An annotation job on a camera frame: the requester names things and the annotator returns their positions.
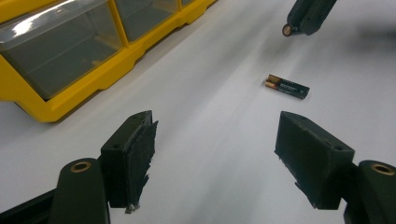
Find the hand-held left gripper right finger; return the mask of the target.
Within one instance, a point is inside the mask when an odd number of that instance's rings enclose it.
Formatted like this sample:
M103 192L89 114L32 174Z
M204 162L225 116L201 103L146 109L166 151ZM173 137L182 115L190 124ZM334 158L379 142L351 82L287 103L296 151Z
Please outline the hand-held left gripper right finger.
M314 208L338 208L342 175L352 164L354 149L312 120L281 111L275 154Z

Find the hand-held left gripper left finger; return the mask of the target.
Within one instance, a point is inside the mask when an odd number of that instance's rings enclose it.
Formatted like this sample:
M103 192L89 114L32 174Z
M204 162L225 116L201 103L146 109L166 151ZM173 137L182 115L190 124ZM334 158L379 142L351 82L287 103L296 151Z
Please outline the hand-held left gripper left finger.
M100 162L111 208L132 214L140 207L155 153L157 126L151 110L139 112L125 120L102 146Z

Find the yellow and black drawer organizer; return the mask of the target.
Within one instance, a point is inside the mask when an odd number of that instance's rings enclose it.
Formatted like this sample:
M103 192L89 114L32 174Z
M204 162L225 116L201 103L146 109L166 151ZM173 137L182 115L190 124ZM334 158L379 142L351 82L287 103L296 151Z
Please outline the yellow and black drawer organizer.
M116 28L121 40L121 49L114 56L92 69L86 76L77 80L77 82L48 101L40 99L29 86L22 83L22 79L17 77L15 72L12 72L11 82L13 84L21 84L22 90L13 95L9 101L4 102L15 103L24 112L38 121L57 121L88 99L96 91L105 90L110 87L132 70L135 63L148 49L156 45L177 28L193 23L215 2L216 0L195 0L135 42L129 42L127 40L126 34L120 25L120 20L116 20Z

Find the set of clear drawers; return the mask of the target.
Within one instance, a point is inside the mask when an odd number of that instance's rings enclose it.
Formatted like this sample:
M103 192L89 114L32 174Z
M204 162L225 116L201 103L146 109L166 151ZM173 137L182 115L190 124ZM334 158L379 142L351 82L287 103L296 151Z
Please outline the set of clear drawers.
M0 101L22 90L48 101L195 0L0 0Z

